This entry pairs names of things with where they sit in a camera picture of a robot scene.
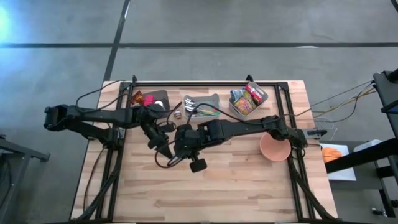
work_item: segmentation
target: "black line on floor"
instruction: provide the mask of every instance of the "black line on floor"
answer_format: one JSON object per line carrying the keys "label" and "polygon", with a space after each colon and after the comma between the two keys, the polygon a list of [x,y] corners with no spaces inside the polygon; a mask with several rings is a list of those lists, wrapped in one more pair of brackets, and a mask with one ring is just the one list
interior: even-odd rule
{"label": "black line on floor", "polygon": [[0,48],[105,48],[112,43],[0,43]]}
{"label": "black line on floor", "polygon": [[114,61],[116,60],[116,54],[118,52],[118,44],[120,43],[120,39],[122,37],[123,27],[124,27],[124,23],[126,22],[129,6],[130,6],[130,0],[124,0],[122,13],[120,15],[118,29],[116,30],[116,35],[113,40],[111,55],[109,56],[108,64],[106,65],[104,81],[108,81],[111,78]]}
{"label": "black line on floor", "polygon": [[[120,42],[121,31],[118,30],[115,41]],[[196,49],[196,48],[365,48],[365,47],[398,47],[398,42],[363,42],[363,43],[3,43],[0,48],[107,48],[112,47],[116,56],[118,48],[122,49]]]}
{"label": "black line on floor", "polygon": [[391,0],[391,3],[394,6],[394,8],[396,9],[396,11],[398,12],[398,2],[397,2],[397,0]]}
{"label": "black line on floor", "polygon": [[189,48],[356,48],[398,47],[398,42],[385,43],[121,43],[119,48],[189,49]]}

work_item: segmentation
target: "candy wrapper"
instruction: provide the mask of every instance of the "candy wrapper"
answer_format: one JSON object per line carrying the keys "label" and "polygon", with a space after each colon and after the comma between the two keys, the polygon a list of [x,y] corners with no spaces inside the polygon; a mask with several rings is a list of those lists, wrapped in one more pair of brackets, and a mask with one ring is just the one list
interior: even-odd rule
{"label": "candy wrapper", "polygon": [[138,92],[132,96],[130,103],[132,105],[135,105],[136,103],[141,105],[144,104],[144,95],[141,93],[141,91],[138,90]]}
{"label": "candy wrapper", "polygon": [[253,99],[251,98],[250,93],[247,91],[244,91],[243,96],[241,96],[238,100],[236,100],[234,102],[234,106],[243,115],[248,115],[254,109],[256,109],[256,104],[254,103]]}

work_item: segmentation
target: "snack package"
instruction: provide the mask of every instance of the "snack package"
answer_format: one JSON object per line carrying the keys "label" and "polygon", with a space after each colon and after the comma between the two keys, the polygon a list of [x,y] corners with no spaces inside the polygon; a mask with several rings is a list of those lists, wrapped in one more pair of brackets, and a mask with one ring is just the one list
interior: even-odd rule
{"label": "snack package", "polygon": [[141,105],[144,104],[144,95],[141,93],[141,91],[138,90],[138,92],[132,96],[130,103],[132,105],[135,105],[136,103]]}
{"label": "snack package", "polygon": [[241,96],[243,96],[243,92],[245,90],[241,89],[241,90],[231,90],[231,99],[232,102],[235,102],[236,100],[238,100]]}
{"label": "snack package", "polygon": [[250,93],[247,91],[244,91],[243,96],[234,102],[234,106],[241,114],[245,116],[256,109],[256,104],[253,102]]}
{"label": "snack package", "polygon": [[250,93],[250,95],[253,98],[256,105],[261,104],[261,102],[262,102],[261,94],[255,88],[253,88],[251,85],[247,84],[246,91],[248,91]]}

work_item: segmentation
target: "yellow wire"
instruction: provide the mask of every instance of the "yellow wire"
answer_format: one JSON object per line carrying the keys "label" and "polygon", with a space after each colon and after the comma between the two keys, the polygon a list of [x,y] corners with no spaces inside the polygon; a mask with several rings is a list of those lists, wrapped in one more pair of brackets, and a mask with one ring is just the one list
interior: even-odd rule
{"label": "yellow wire", "polygon": [[[358,96],[358,99],[361,98],[362,96],[367,95],[367,94],[368,94],[370,91],[372,91],[372,90],[373,90],[373,88],[371,88],[370,90],[368,90],[368,91],[366,91],[366,92],[364,92],[364,93],[361,93],[361,94]],[[346,102],[346,103],[344,103],[344,104],[341,105],[341,106],[344,106],[344,105],[347,105],[347,104],[349,104],[349,103],[352,103],[352,102],[356,101],[356,99],[357,99],[357,97],[356,97],[356,98],[353,98],[352,100],[350,100],[350,101],[348,101],[348,102]],[[327,113],[329,113],[329,112],[331,112],[331,111],[334,111],[335,109],[337,109],[337,108],[339,108],[339,107],[340,107],[340,105],[334,106],[334,107],[328,109],[327,111],[323,112],[322,114],[315,116],[314,118],[319,118],[320,116],[322,116],[322,115],[324,115],[324,114],[327,114]]]}

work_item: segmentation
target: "cable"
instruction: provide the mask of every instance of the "cable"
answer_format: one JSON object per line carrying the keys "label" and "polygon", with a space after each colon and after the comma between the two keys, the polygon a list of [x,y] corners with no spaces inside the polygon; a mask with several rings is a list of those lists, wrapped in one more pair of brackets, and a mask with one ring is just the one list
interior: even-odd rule
{"label": "cable", "polygon": [[351,114],[348,115],[347,117],[345,117],[345,118],[343,118],[343,119],[339,119],[339,120],[337,120],[337,121],[318,121],[318,122],[337,123],[337,122],[340,122],[340,121],[345,121],[345,120],[347,120],[348,118],[350,118],[350,117],[354,114],[355,109],[356,109],[356,105],[357,105],[357,103],[358,103],[358,99],[359,99],[361,96],[358,95],[358,97],[356,97],[356,99],[355,99],[355,104],[354,104],[354,108],[353,108]]}
{"label": "cable", "polygon": [[0,208],[2,208],[2,205],[4,204],[4,202],[7,199],[8,193],[11,190],[11,185],[12,185],[12,177],[11,177],[11,165],[10,165],[10,161],[6,158],[6,162],[7,162],[7,166],[8,166],[8,179],[9,179],[9,185],[8,185],[8,189],[7,189],[7,193],[5,194],[5,196],[2,198],[1,203],[0,203]]}
{"label": "cable", "polygon": [[319,121],[318,119],[320,119],[320,118],[325,118],[325,119],[327,119],[328,121],[332,121],[330,118],[328,118],[328,117],[325,117],[325,116],[322,116],[322,117],[319,117],[319,118],[315,118],[314,120],[315,120],[315,122],[319,122],[319,125],[321,126],[321,127],[323,127],[324,129],[326,129],[326,130],[332,130],[333,128],[335,128],[335,124],[334,123],[332,123],[332,122],[330,122],[330,123],[332,123],[331,125],[331,128],[326,128],[326,127],[324,127],[324,125],[322,125],[321,124],[321,122],[323,122],[323,121]]}
{"label": "cable", "polygon": [[356,88],[359,88],[359,87],[361,87],[361,86],[363,86],[363,85],[366,85],[366,84],[368,84],[368,83],[371,83],[371,82],[372,82],[372,80],[371,80],[371,81],[368,81],[368,82],[365,82],[365,83],[362,83],[362,84],[360,84],[360,85],[358,85],[358,86],[356,86],[356,87],[350,88],[349,90],[346,90],[346,91],[343,91],[343,92],[341,92],[341,93],[338,93],[338,94],[336,94],[336,95],[334,95],[334,96],[331,96],[331,97],[329,97],[329,98],[327,98],[327,99],[325,99],[325,100],[319,101],[318,103],[314,103],[314,104],[310,105],[310,108],[309,108],[309,109],[307,109],[307,110],[305,110],[305,111],[303,111],[303,112],[301,112],[301,113],[299,113],[298,115],[295,115],[295,116],[300,116],[300,115],[302,115],[302,114],[304,114],[304,113],[310,111],[314,106],[316,106],[316,105],[318,105],[318,104],[320,104],[320,103],[323,103],[323,102],[325,102],[325,101],[328,101],[328,100],[330,100],[330,99],[333,99],[333,98],[336,97],[336,96],[340,96],[340,95],[342,95],[342,94],[344,94],[344,93],[347,93],[347,92],[349,92],[349,91],[351,91],[351,90],[354,90],[354,89],[356,89]]}
{"label": "cable", "polygon": [[336,134],[337,130],[338,130],[338,128],[335,129],[335,132],[333,133],[333,135],[331,136],[331,138],[330,138],[329,141],[332,141],[332,140],[333,140],[333,138],[335,137],[335,134]]}
{"label": "cable", "polygon": [[304,153],[301,155],[301,157],[300,158],[304,158],[304,156],[305,156],[305,149],[304,148],[302,148],[302,149],[296,149],[296,148],[292,148],[292,150],[295,150],[296,151],[296,153],[297,153],[297,151],[299,151],[299,150],[301,150],[301,151],[303,151]]}
{"label": "cable", "polygon": [[337,109],[341,108],[342,106],[347,105],[347,104],[349,104],[349,103],[352,103],[352,102],[355,100],[355,96],[356,96],[357,98],[360,98],[360,97],[362,97],[362,96],[368,95],[368,93],[369,93],[370,91],[372,91],[372,89],[369,89],[368,91],[366,91],[364,94],[361,95],[361,93],[362,93],[363,91],[365,91],[368,87],[369,87],[369,86],[367,86],[366,88],[364,88],[364,89],[361,90],[360,92],[355,93],[352,97],[350,97],[350,98],[348,98],[347,100],[345,100],[344,102],[340,103],[338,106],[334,106],[334,107],[332,107],[332,108],[330,108],[330,109],[324,111],[322,114],[315,116],[314,118],[317,118],[317,117],[319,117],[319,116],[322,116],[322,115],[324,115],[324,114],[326,114],[326,113],[329,113],[329,112],[331,112],[331,111],[336,111]]}
{"label": "cable", "polygon": [[179,163],[182,161],[182,159],[179,159],[179,160],[177,160],[176,162],[174,162],[173,164],[170,164],[171,161],[175,158],[176,155],[174,155],[174,156],[168,161],[167,166],[163,166],[163,165],[160,164],[159,161],[157,160],[157,155],[158,155],[158,153],[159,153],[164,147],[173,144],[176,140],[179,140],[179,139],[174,139],[174,141],[171,141],[171,142],[169,142],[168,144],[166,144],[166,145],[164,145],[164,146],[158,148],[158,150],[156,150],[156,153],[155,153],[155,163],[156,163],[156,165],[158,165],[160,168],[168,169],[168,168],[171,168],[171,167],[176,166],[177,164],[179,164]]}
{"label": "cable", "polygon": [[189,124],[189,122],[190,122],[190,120],[191,120],[191,117],[192,117],[192,115],[193,115],[193,112],[194,112],[199,106],[202,106],[202,105],[209,106],[209,107],[211,107],[211,108],[217,110],[218,112],[220,112],[220,113],[222,113],[222,114],[224,114],[224,115],[226,115],[226,116],[228,116],[228,117],[230,117],[230,118],[232,118],[232,119],[235,119],[235,120],[237,120],[237,121],[240,121],[240,122],[242,122],[242,123],[245,123],[245,124],[253,124],[253,125],[264,125],[264,124],[268,124],[268,123],[272,123],[272,122],[278,121],[278,120],[282,119],[282,117],[284,117],[284,116],[294,116],[294,114],[284,114],[282,117],[279,117],[279,118],[277,118],[277,119],[275,119],[275,120],[273,120],[273,121],[269,121],[269,122],[265,122],[265,123],[250,123],[250,122],[244,121],[244,120],[242,120],[242,119],[235,118],[234,116],[231,116],[231,115],[229,115],[228,113],[225,113],[224,111],[222,111],[222,110],[218,109],[217,107],[215,107],[215,106],[213,106],[213,105],[210,105],[210,104],[208,104],[208,103],[199,103],[198,105],[196,105],[196,107],[194,107],[194,108],[192,109],[192,112],[189,114],[188,119],[187,119],[187,124]]}
{"label": "cable", "polygon": [[108,84],[106,84],[105,86],[103,86],[103,87],[101,87],[101,88],[99,88],[99,89],[97,89],[97,90],[94,90],[94,91],[91,91],[91,92],[89,92],[89,93],[86,93],[86,94],[84,94],[84,95],[81,95],[81,96],[79,96],[78,98],[77,98],[77,100],[76,100],[76,110],[77,111],[79,111],[79,112],[81,112],[81,113],[91,113],[91,112],[94,112],[94,111],[97,111],[97,110],[93,110],[93,111],[82,111],[81,110],[81,108],[78,106],[78,104],[79,104],[79,101],[83,98],[83,97],[86,97],[86,96],[88,96],[88,95],[90,95],[90,94],[93,94],[93,93],[96,93],[96,92],[98,92],[98,91],[101,91],[101,90],[103,90],[103,89],[105,89],[107,86],[110,86],[110,85],[112,85],[113,83],[116,83],[116,82],[123,82],[123,81],[125,81],[125,80],[116,80],[116,81],[113,81],[113,82],[111,82],[111,83],[108,83]]}
{"label": "cable", "polygon": [[93,178],[95,168],[96,168],[97,163],[98,163],[98,161],[100,160],[100,157],[101,157],[101,155],[102,155],[102,153],[103,153],[104,150],[105,150],[105,147],[102,148],[101,152],[99,153],[99,155],[98,155],[98,157],[97,157],[97,160],[95,160],[95,162],[94,162],[93,169],[91,170],[90,178],[88,179],[87,186],[86,186],[86,190],[85,190],[85,195],[84,195],[84,197],[83,197],[83,211],[86,210],[86,198],[87,198],[88,187],[90,186],[90,182],[91,182],[91,179]]}
{"label": "cable", "polygon": [[[179,102],[172,110],[170,110],[169,115],[167,115],[166,121],[160,122],[160,123],[157,124],[157,125],[158,125],[159,127],[160,127],[161,124],[163,124],[163,123],[166,123],[167,125],[169,125],[169,118],[170,118],[170,116],[174,113],[174,111],[175,111],[176,109],[178,109],[178,108],[181,106],[181,104],[182,104],[182,102]],[[170,123],[171,123],[172,126],[173,126],[173,131],[175,131],[175,129],[177,128],[177,125],[176,125],[173,121],[170,121]]]}
{"label": "cable", "polygon": [[82,113],[82,114],[97,112],[97,111],[100,111],[100,110],[102,110],[102,109],[104,109],[104,108],[109,107],[109,106],[110,106],[112,103],[114,103],[116,100],[118,100],[118,99],[120,99],[120,98],[122,98],[122,97],[124,97],[124,96],[130,96],[130,94],[127,94],[127,93],[122,94],[122,95],[116,97],[114,100],[112,100],[112,101],[111,101],[110,103],[108,103],[107,105],[102,106],[102,107],[99,107],[99,108],[97,108],[97,109],[93,109],[93,110],[89,110],[89,111],[82,111],[81,108],[80,108],[79,106],[76,105],[76,110],[79,111],[79,112]]}

